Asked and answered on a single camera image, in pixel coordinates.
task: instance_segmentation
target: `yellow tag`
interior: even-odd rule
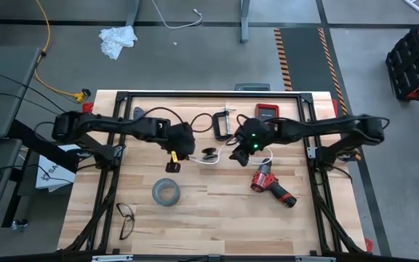
[[[172,161],[174,163],[177,163],[177,154],[175,153],[175,151],[171,151],[171,156],[172,156]]]

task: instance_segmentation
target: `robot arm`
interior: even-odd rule
[[[275,118],[265,122],[248,118],[234,133],[239,145],[232,151],[230,159],[246,166],[250,155],[262,151],[272,143],[294,143],[304,137],[329,134],[347,134],[336,146],[328,149],[329,155],[337,156],[352,151],[361,145],[377,145],[384,141],[381,118],[361,115],[342,116],[337,119],[325,119],[312,123],[301,123],[292,119]]]
[[[56,117],[52,137],[61,143],[77,144],[95,156],[97,167],[111,169],[117,160],[116,148],[101,145],[87,134],[90,131],[132,135],[158,143],[168,154],[175,152],[179,160],[188,159],[195,150],[195,138],[187,122],[171,125],[168,119],[154,117],[128,120],[70,111]]]

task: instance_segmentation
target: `crumpled paper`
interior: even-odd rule
[[[103,40],[101,52],[114,60],[117,60],[121,54],[122,47],[133,47],[134,41],[138,40],[134,28],[130,25],[121,28],[103,29],[99,37]]]

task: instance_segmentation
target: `gray tape roll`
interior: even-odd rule
[[[163,190],[165,188],[173,188],[174,189],[174,195],[169,200],[163,200],[160,197],[161,190]],[[172,180],[170,178],[162,178],[162,179],[158,180],[154,184],[153,191],[151,193],[153,195],[154,201],[156,201],[156,203],[158,203],[158,204],[160,204],[161,206],[164,206],[164,207],[171,207],[171,206],[177,204],[177,202],[179,201],[179,198],[180,198],[179,186],[177,185],[177,183],[174,180]]]

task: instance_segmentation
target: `gray floor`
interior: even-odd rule
[[[42,4],[53,20],[125,20],[127,1],[111,2],[62,0],[42,1]],[[330,23],[419,24],[419,13],[401,0],[323,2]],[[194,20],[193,8],[204,14],[205,21],[239,20],[236,0],[157,3],[170,21]],[[2,1],[0,18],[41,19],[41,13],[33,0]],[[142,1],[138,20],[159,20],[149,1]],[[250,20],[319,23],[319,15],[315,0],[252,0]],[[117,61],[100,52],[97,35],[102,28],[53,26],[48,56],[39,67],[41,77],[71,92],[81,88],[93,92],[98,89],[232,90],[239,82],[266,82],[273,90],[283,90],[273,28],[251,28],[249,42],[240,45],[238,28],[170,31],[162,27],[136,27],[139,41],[134,48],[124,49]],[[386,53],[406,32],[405,29],[333,29],[332,39],[351,110],[355,114],[391,119],[385,143],[365,147],[364,155],[393,255],[419,258],[419,102],[403,104],[394,99],[383,62]],[[45,41],[44,26],[0,25],[0,45],[43,47]],[[31,86],[66,110],[80,109],[79,105],[56,96],[35,81]],[[50,107],[32,92],[27,99]],[[17,117],[33,127],[52,119],[53,115],[24,103]],[[47,136],[48,128],[41,128],[41,133]],[[351,166],[351,170],[364,233],[374,239],[363,188],[356,168]],[[31,225],[23,234],[0,229],[0,255],[53,251],[67,202],[68,197],[61,196],[25,200],[19,216],[27,217]],[[6,204],[1,205],[0,215]]]

